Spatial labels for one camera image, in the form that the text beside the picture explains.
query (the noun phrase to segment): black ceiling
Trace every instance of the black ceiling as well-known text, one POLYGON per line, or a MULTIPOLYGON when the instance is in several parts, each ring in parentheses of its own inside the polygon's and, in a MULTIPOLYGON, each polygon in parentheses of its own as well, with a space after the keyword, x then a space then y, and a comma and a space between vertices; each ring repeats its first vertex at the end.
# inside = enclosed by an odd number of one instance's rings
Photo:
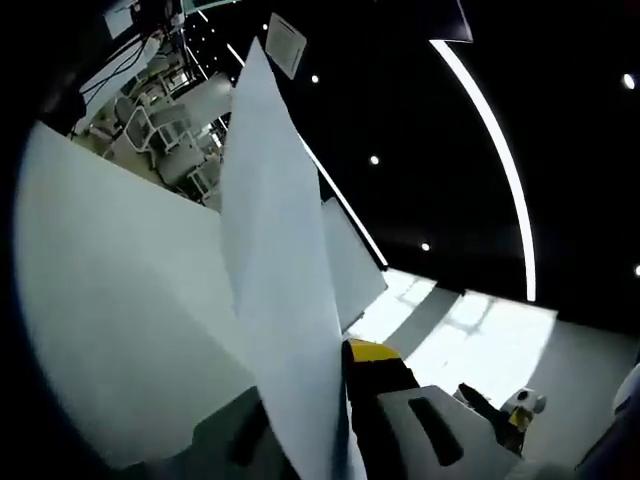
MULTIPOLYGON (((293 121, 390 266, 524 301, 502 163, 464 89, 407 20, 413 3, 244 0, 205 11, 208 22, 191 15, 186 34, 208 75, 237 78, 227 43, 245 58, 254 37, 264 45, 271 12, 280 14, 308 41, 293 80, 273 65, 293 121)), ((616 18, 594 5, 467 0, 474 43, 451 46, 520 174, 536 303, 574 321, 638 330, 640 94, 621 83, 640 73, 631 3, 616 18)))

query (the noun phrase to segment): cable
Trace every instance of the cable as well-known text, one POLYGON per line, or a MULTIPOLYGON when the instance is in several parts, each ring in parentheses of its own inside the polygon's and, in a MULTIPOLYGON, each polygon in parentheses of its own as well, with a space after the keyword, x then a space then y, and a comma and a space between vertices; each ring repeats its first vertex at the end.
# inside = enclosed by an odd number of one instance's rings
MULTIPOLYGON (((93 95, 91 96, 91 98, 90 98, 89 100, 87 100, 87 102, 85 103, 85 107, 89 106, 89 104, 91 103, 91 101, 92 101, 94 98, 96 98, 96 95, 98 95, 98 93, 100 93, 100 90, 102 90, 102 87, 104 87, 104 86, 107 84, 107 82, 108 82, 109 80, 111 80, 111 79, 112 79, 113 77, 115 77, 116 75, 119 75, 119 74, 121 74, 121 73, 123 73, 123 72, 126 72, 127 70, 129 70, 131 67, 133 67, 133 66, 136 64, 136 62, 138 61, 138 59, 139 59, 139 58, 140 58, 140 56, 142 55, 142 52, 144 51, 144 47, 146 46, 146 44, 147 44, 147 41, 148 41, 148 40, 149 40, 149 37, 147 37, 147 38, 145 39, 145 41, 142 43, 142 45, 140 45, 140 48, 139 48, 136 52, 132 53, 130 56, 128 56, 127 58, 125 58, 125 59, 120 63, 120 65, 118 65, 118 66, 116 67, 116 69, 114 70, 114 72, 113 72, 111 75, 109 75, 107 78, 105 78, 104 80, 102 80, 102 84, 101 84, 101 85, 96 89, 96 91, 93 93, 93 95), (136 56, 136 58, 133 60, 133 62, 131 62, 131 63, 130 63, 126 68, 124 68, 123 70, 120 70, 120 68, 122 68, 122 66, 123 66, 123 65, 124 65, 128 60, 130 60, 130 59, 131 59, 131 57, 133 57, 134 55, 136 55, 136 53, 137 53, 137 56, 136 56)), ((85 94, 85 93, 87 93, 89 90, 86 90, 86 91, 84 91, 84 92, 80 92, 80 93, 85 94)))

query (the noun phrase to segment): ceiling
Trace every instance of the ceiling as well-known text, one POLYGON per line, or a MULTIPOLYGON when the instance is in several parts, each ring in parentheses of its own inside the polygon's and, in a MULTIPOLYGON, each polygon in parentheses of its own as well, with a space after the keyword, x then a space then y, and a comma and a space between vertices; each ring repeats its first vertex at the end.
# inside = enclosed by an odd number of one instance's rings
MULTIPOLYGON (((245 58, 254 37, 264 46, 271 12, 281 15, 308 42, 293 80, 272 64, 294 124, 390 266, 525 301, 522 240, 500 157, 407 14, 413 3, 243 0, 206 10, 208 21, 191 15, 185 30, 207 75, 237 79, 241 66, 227 44, 245 58)), ((533 230, 536 304, 637 331, 640 92, 621 78, 640 73, 640 12, 632 2, 624 18, 597 6, 461 3, 474 42, 450 46, 511 148, 533 230)))

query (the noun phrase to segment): yellow object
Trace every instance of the yellow object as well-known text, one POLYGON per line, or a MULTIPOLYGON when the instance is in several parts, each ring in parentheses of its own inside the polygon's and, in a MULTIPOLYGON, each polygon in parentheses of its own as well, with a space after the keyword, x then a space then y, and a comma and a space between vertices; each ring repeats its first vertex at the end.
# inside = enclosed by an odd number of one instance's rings
POLYGON ((393 348, 379 343, 365 342, 356 338, 350 338, 349 344, 356 362, 376 362, 391 358, 402 358, 393 348))

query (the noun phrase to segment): curved led light strip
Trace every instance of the curved led light strip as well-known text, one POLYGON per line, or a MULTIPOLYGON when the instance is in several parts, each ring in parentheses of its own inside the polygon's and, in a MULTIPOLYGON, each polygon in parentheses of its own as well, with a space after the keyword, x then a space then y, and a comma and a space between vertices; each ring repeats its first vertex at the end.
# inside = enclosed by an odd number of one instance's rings
POLYGON ((437 50, 442 59, 449 65, 449 68, 455 73, 456 77, 467 91, 469 97, 476 106, 478 113, 482 117, 489 135, 493 140, 493 144, 496 146, 500 161, 502 161, 502 167, 507 174, 507 181, 509 182, 509 188, 511 189, 511 195, 513 201, 516 204, 516 214, 518 215, 518 223, 520 224, 520 235, 522 236, 522 248, 524 250, 524 266, 525 274, 527 278, 527 300, 534 302, 536 299, 536 263, 533 252, 533 235, 531 233, 531 222, 529 220, 529 212, 527 210, 527 203, 524 200, 524 192, 522 191, 522 184, 520 183, 520 177, 516 170, 516 165, 513 162, 513 157, 509 151, 509 146, 504 138, 502 130, 498 125, 495 115, 491 111, 487 100, 482 95, 482 92, 476 85, 467 69, 464 67, 460 59, 449 48, 449 46, 443 40, 431 40, 431 45, 437 50))
MULTIPOLYGON (((227 43, 227 48, 229 49, 229 51, 233 54, 234 57, 236 57, 236 60, 238 60, 238 62, 240 63, 240 65, 242 65, 244 67, 244 60, 242 60, 242 57, 240 57, 240 55, 238 55, 238 52, 236 52, 233 47, 231 45, 229 45, 227 43)), ((382 255, 382 252, 380 251, 380 249, 378 248, 378 246, 376 245, 376 243, 373 241, 373 237, 369 234, 369 232, 367 231, 366 228, 364 228, 364 225, 362 224, 362 222, 360 221, 360 219, 358 218, 358 216, 356 215, 356 212, 353 211, 353 208, 351 208, 351 205, 349 205, 349 202, 347 202, 347 199, 344 198, 344 195, 342 195, 342 192, 338 189, 338 186, 333 182, 333 180, 331 179, 331 177, 329 176, 329 173, 324 169, 324 167, 322 166, 322 164, 320 163, 320 161, 317 159, 317 157, 313 154, 313 152, 311 151, 311 149, 309 148, 309 145, 307 145, 307 143, 302 139, 302 137, 300 136, 300 134, 298 134, 298 138, 300 139, 300 141, 302 142, 302 146, 304 147, 304 149, 307 151, 307 153, 309 154, 309 157, 311 157, 311 160, 313 161, 313 163, 315 164, 316 168, 320 171, 320 174, 322 174, 322 176, 324 177, 324 179, 327 181, 327 183, 329 184, 329 186, 333 189, 333 191, 335 192, 336 196, 338 197, 338 200, 340 200, 340 202, 342 203, 342 205, 344 206, 344 209, 347 211, 347 213, 349 214, 349 216, 351 217, 351 219, 353 220, 353 223, 356 224, 356 226, 360 229, 360 233, 362 233, 362 236, 365 238, 365 240, 367 241, 367 243, 369 243, 369 246, 371 247, 371 249, 374 251, 374 253, 376 254, 376 256, 378 257, 378 260, 380 260, 380 263, 384 266, 384 267, 388 267, 389 266, 389 262, 387 262, 387 259, 384 258, 384 255, 382 255)))

